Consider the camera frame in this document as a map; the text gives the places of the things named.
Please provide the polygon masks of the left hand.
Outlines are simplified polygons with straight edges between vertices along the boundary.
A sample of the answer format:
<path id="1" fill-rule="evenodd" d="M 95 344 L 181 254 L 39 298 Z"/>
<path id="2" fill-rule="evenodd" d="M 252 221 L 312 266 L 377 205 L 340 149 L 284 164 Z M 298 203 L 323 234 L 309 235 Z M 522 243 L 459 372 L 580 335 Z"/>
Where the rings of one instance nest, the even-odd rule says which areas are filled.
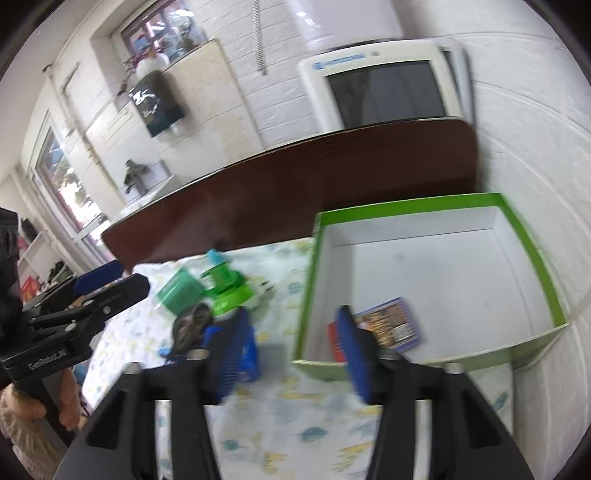
<path id="1" fill-rule="evenodd" d="M 8 410 L 20 420 L 33 421 L 42 419 L 46 415 L 46 408 L 36 399 L 26 393 L 16 390 L 9 385 L 3 390 L 3 398 Z M 79 427 L 81 419 L 81 405 L 78 386 L 70 369 L 61 373 L 60 384 L 60 424 L 67 430 L 73 431 Z"/>

